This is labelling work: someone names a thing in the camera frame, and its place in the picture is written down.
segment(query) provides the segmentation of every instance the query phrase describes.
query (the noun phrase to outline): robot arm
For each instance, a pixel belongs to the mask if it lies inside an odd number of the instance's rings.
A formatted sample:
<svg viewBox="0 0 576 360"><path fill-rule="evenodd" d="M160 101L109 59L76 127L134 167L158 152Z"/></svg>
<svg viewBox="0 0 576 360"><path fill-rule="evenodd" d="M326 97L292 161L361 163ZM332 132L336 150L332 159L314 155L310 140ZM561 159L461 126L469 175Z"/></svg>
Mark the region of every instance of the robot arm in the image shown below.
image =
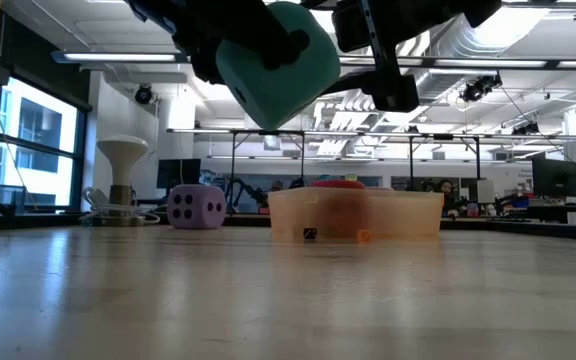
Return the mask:
<svg viewBox="0 0 576 360"><path fill-rule="evenodd" d="M231 192L233 192L233 188L235 184L239 184L239 193L237 193L237 196L233 199L232 202L232 206L233 207L237 207L237 205L239 205L239 199L241 198L241 195L243 194L243 192L245 191L253 200L255 200L257 202L257 204L259 204L260 207L264 208L264 207L268 207L268 195L261 190L260 188L254 189L252 186L246 184L245 182L243 182L243 180L239 179L239 178L234 178L232 183L230 183L229 185L227 185L226 187L226 198L228 198L228 196L232 196L234 194L231 194Z"/></svg>
<svg viewBox="0 0 576 360"><path fill-rule="evenodd" d="M190 56L195 74L212 84L224 83L215 60L222 40L275 64L291 64L300 55L298 44L262 0L125 1L139 19L154 21L168 31ZM316 9L324 2L303 0L301 5ZM471 26L479 26L500 7L501 0L339 1L332 14L338 47L349 52L371 46L376 66L339 79L324 94L359 88L373 97L378 110L411 111L419 98L414 77L399 71L397 44L462 13Z"/></svg>

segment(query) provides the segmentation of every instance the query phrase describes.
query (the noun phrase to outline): teal foam cube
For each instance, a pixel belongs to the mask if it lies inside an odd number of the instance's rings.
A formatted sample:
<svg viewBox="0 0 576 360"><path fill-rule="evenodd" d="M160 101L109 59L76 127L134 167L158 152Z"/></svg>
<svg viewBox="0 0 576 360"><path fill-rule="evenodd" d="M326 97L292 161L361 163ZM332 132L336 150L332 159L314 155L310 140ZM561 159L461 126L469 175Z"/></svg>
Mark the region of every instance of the teal foam cube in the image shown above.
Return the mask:
<svg viewBox="0 0 576 360"><path fill-rule="evenodd" d="M264 130L277 130L337 81L341 65L335 45L308 9L288 2L272 3L268 9L287 32L308 34L309 45L299 59L267 70L258 53L223 41L217 67L253 121Z"/></svg>

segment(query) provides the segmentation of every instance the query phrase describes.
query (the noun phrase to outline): small orange object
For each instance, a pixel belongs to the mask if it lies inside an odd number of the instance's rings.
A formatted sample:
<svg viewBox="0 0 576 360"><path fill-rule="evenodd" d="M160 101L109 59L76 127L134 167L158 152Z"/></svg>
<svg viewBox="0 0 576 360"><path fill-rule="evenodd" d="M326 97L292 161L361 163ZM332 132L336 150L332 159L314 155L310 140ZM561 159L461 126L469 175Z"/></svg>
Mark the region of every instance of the small orange object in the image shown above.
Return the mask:
<svg viewBox="0 0 576 360"><path fill-rule="evenodd" d="M357 232L357 242L362 245L367 245L372 242L370 230L359 230Z"/></svg>

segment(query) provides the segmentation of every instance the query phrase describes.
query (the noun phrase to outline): small black die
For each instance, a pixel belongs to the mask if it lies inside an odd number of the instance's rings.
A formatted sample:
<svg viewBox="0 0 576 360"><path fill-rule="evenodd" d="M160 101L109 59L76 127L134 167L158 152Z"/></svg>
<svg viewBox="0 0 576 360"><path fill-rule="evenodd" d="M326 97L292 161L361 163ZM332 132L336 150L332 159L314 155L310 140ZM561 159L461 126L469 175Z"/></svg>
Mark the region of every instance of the small black die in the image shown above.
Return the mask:
<svg viewBox="0 0 576 360"><path fill-rule="evenodd" d="M315 240L317 238L317 229L315 228L305 228L304 229L304 239Z"/></svg>

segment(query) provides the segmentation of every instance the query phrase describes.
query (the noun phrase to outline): white cable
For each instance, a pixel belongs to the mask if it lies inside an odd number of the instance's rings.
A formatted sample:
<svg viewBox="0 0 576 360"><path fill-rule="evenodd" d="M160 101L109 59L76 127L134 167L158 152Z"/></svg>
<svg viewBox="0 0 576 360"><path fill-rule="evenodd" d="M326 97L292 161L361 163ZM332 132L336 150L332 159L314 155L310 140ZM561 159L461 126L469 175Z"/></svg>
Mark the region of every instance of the white cable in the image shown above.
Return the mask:
<svg viewBox="0 0 576 360"><path fill-rule="evenodd" d="M144 219L144 224L147 225L158 224L161 221L161 218L159 216L153 213L149 213L146 211L146 209L143 209L139 206L116 205L116 204L103 204L95 206L93 202L90 200L89 196L90 193L92 193L94 190L95 190L94 188L88 186L81 192L84 200L86 200L86 202L90 204L92 212L79 218L79 221L84 221L100 215L106 215L109 211L127 212L131 216L137 216L143 218L151 217L152 220Z"/></svg>

